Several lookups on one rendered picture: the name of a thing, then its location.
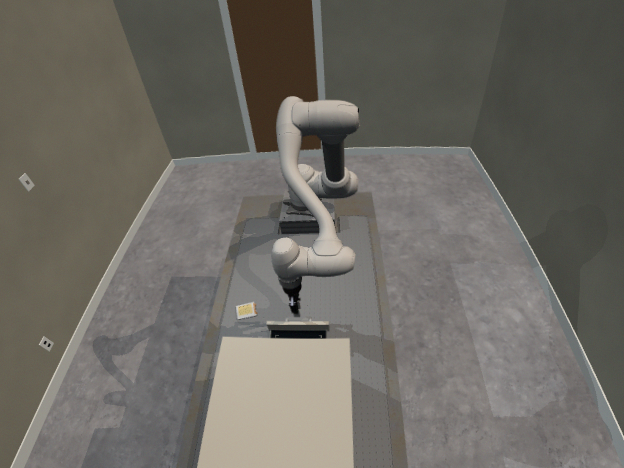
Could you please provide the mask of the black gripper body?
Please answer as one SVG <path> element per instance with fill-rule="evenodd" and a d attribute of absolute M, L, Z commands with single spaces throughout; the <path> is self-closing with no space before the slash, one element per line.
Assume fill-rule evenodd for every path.
<path fill-rule="evenodd" d="M 296 294 L 300 292 L 301 287 L 302 287 L 301 284 L 295 289 L 286 289 L 283 287 L 283 291 L 289 295 L 290 300 L 291 300 L 291 297 L 293 297 L 293 300 L 295 300 Z"/>

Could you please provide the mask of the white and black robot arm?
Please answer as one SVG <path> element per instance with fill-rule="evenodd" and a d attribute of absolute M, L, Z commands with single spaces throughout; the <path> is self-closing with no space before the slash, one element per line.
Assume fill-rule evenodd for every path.
<path fill-rule="evenodd" d="M 290 188 L 290 199 L 283 201 L 290 206 L 286 213 L 312 216 L 319 225 L 319 235 L 312 247 L 300 246 L 287 237 L 274 242 L 272 265 L 280 276 L 280 285 L 286 289 L 298 287 L 301 276 L 333 277 L 354 268 L 355 252 L 342 245 L 321 200 L 347 198 L 358 190 L 356 174 L 345 167 L 343 175 L 344 139 L 359 128 L 357 112 L 358 108 L 346 101 L 303 102 L 293 96 L 284 99 L 279 108 L 277 145 L 282 174 Z M 298 164 L 302 138 L 308 135 L 318 135 L 322 142 L 325 164 L 322 172 Z"/>

